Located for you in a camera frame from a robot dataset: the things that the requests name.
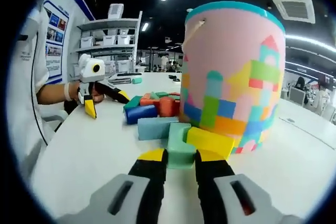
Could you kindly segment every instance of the wall poster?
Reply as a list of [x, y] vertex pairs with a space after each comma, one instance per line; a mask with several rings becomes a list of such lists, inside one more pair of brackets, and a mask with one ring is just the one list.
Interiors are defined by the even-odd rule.
[[69, 14], [62, 7], [57, 7], [49, 0], [44, 2], [44, 8], [49, 16], [46, 65], [51, 79], [62, 75], [62, 52]]

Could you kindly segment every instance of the person's hand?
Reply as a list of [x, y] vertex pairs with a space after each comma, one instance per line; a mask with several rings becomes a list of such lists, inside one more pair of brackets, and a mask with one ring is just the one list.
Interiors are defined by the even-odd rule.
[[[71, 99], [78, 101], [78, 88], [79, 88], [79, 81], [76, 82], [72, 82], [69, 85], [69, 94]], [[95, 85], [93, 85], [92, 91], [92, 98], [94, 102], [101, 102], [102, 100], [104, 100], [104, 95], [103, 94], [99, 94], [96, 90], [95, 90]]]

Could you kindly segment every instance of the robot camera lens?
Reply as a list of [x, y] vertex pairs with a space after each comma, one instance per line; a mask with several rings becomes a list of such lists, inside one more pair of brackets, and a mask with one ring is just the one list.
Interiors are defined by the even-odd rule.
[[100, 69], [100, 66], [99, 66], [99, 65], [95, 65], [95, 66], [93, 67], [93, 71], [94, 71], [94, 73], [97, 73], [97, 72], [99, 71], [99, 69]]

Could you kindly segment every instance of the air conditioner vent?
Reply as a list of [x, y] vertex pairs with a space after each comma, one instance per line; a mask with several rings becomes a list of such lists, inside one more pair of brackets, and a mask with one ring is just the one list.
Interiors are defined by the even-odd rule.
[[273, 0], [285, 20], [294, 20], [315, 24], [312, 0]]

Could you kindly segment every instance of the black cable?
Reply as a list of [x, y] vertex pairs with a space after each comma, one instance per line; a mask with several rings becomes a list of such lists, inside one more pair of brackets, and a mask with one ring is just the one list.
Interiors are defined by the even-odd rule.
[[36, 34], [36, 45], [35, 45], [35, 49], [34, 49], [34, 55], [33, 55], [33, 64], [31, 66], [31, 77], [30, 77], [30, 94], [31, 94], [31, 105], [33, 106], [33, 113], [34, 113], [34, 117], [35, 117], [35, 121], [38, 127], [38, 130], [41, 134], [41, 137], [43, 138], [43, 141], [45, 142], [45, 144], [48, 146], [46, 139], [44, 138], [40, 125], [38, 124], [38, 120], [37, 120], [37, 116], [36, 116], [36, 111], [35, 111], [35, 107], [34, 107], [34, 99], [33, 99], [33, 75], [34, 75], [34, 62], [35, 62], [35, 55], [36, 55], [36, 49], [37, 49], [37, 42], [38, 42], [38, 33]]

